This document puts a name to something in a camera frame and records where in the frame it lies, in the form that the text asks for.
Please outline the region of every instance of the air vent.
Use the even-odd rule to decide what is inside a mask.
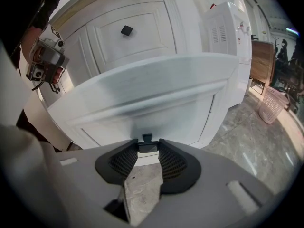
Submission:
[[[224,26],[219,27],[219,36],[220,36],[220,41],[226,41],[226,32]]]
[[[218,32],[216,28],[212,29],[212,37],[213,37],[213,43],[218,43],[219,38],[218,38]]]

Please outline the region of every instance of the tiled floor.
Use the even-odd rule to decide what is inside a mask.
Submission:
[[[258,115],[261,95],[248,96],[229,109],[212,142],[203,150],[225,156],[260,179],[274,194],[282,191],[304,157],[301,128],[285,110],[271,125]],[[125,182],[131,224],[138,225],[159,197],[160,164],[134,167]]]

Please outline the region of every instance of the wire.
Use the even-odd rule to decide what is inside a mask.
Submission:
[[[39,85],[35,86],[34,88],[32,88],[32,91],[37,90],[40,86],[42,86],[43,82],[40,82]]]

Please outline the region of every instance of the pink laundry basket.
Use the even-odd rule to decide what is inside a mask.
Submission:
[[[266,93],[259,109],[259,115],[265,123],[271,124],[280,114],[288,99],[271,87],[266,87]]]

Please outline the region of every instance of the black square knob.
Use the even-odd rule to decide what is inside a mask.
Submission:
[[[132,32],[133,28],[125,25],[121,31],[122,34],[129,36]]]

